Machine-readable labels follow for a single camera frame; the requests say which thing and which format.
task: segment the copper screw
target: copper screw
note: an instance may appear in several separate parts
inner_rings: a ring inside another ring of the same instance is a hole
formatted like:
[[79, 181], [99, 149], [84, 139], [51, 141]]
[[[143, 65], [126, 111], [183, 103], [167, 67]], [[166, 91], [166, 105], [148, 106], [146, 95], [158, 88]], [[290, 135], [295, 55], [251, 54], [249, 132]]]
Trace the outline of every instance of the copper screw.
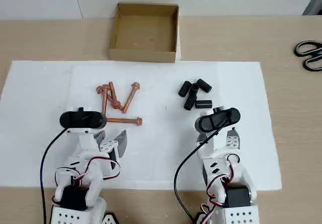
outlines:
[[115, 93], [113, 82], [109, 82], [109, 87], [110, 87], [112, 99], [109, 98], [109, 95], [108, 95], [108, 98], [111, 101], [112, 107], [114, 109], [120, 109], [121, 103], [116, 98], [116, 93]]
[[96, 88], [97, 94], [102, 94], [102, 113], [104, 115], [106, 115], [107, 95], [109, 89], [109, 85], [102, 85]]
[[123, 107], [123, 110], [122, 110], [123, 113], [126, 113], [127, 112], [127, 109], [129, 108], [129, 106], [130, 106], [130, 104], [131, 104], [131, 102], [133, 100], [133, 97], [134, 97], [135, 92], [137, 90], [139, 90], [139, 89], [140, 89], [140, 84], [138, 82], [134, 82], [132, 84], [132, 90], [130, 92], [130, 95], [127, 98], [126, 103], [125, 103], [125, 105]]
[[119, 123], [134, 123], [137, 126], [141, 126], [143, 123], [142, 118], [137, 118], [137, 119], [128, 119], [128, 118], [108, 118], [108, 122], [119, 122]]

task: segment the open cardboard box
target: open cardboard box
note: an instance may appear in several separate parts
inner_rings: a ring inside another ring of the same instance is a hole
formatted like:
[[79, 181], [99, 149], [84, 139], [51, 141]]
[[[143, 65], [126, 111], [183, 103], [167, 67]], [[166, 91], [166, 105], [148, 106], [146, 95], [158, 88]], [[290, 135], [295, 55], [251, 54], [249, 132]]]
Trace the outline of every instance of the open cardboard box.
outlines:
[[118, 3], [110, 58], [175, 62], [179, 7], [174, 4]]

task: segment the wooden table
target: wooden table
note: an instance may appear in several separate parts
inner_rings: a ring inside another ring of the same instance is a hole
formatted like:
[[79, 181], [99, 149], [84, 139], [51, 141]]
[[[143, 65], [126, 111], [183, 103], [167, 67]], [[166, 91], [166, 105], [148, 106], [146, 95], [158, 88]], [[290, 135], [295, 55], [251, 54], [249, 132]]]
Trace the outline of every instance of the wooden table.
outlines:
[[[292, 54], [301, 40], [321, 41], [321, 25], [321, 17], [180, 20], [182, 60], [262, 64], [283, 190], [259, 193], [261, 224], [322, 223], [322, 73], [305, 71], [302, 59]], [[108, 59], [111, 26], [110, 19], [0, 22], [0, 88], [14, 59]], [[53, 190], [46, 191], [49, 202]], [[189, 223], [172, 191], [112, 190], [102, 195], [120, 223]], [[197, 211], [205, 193], [185, 192], [182, 197]], [[0, 222], [42, 223], [40, 189], [0, 188]]]

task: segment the bolt head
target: bolt head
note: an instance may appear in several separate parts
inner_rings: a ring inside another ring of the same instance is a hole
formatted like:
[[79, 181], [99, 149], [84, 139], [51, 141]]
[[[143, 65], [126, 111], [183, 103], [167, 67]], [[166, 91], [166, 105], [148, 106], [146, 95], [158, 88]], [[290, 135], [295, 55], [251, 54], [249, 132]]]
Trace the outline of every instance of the bolt head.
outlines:
[[142, 123], [143, 123], [143, 120], [142, 120], [142, 118], [137, 118], [137, 122], [136, 122], [136, 125], [137, 126], [141, 126], [142, 125]]
[[133, 88], [136, 88], [137, 90], [140, 90], [140, 84], [139, 84], [138, 82], [134, 82], [134, 83], [132, 84], [132, 87], [133, 87]]
[[97, 92], [97, 94], [101, 94], [103, 92], [102, 87], [101, 86], [96, 87], [96, 92]]
[[102, 85], [102, 88], [103, 88], [104, 90], [109, 90], [109, 89], [110, 89], [110, 86], [109, 86], [109, 85], [107, 85], [107, 84], [104, 84], [104, 85]]

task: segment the black scissors handle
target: black scissors handle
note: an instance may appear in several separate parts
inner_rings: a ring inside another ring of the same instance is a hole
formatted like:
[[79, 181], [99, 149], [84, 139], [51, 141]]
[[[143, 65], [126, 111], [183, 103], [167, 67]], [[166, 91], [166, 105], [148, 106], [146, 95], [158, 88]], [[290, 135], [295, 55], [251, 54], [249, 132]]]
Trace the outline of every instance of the black scissors handle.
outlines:
[[[307, 51], [300, 51], [299, 49], [303, 45], [315, 46], [315, 48], [307, 50]], [[309, 71], [322, 71], [322, 67], [311, 67], [310, 66], [310, 63], [322, 59], [322, 44], [321, 43], [318, 43], [313, 40], [307, 40], [307, 41], [300, 42], [295, 46], [294, 54], [298, 57], [312, 56], [311, 58], [308, 58], [303, 62], [303, 67]]]

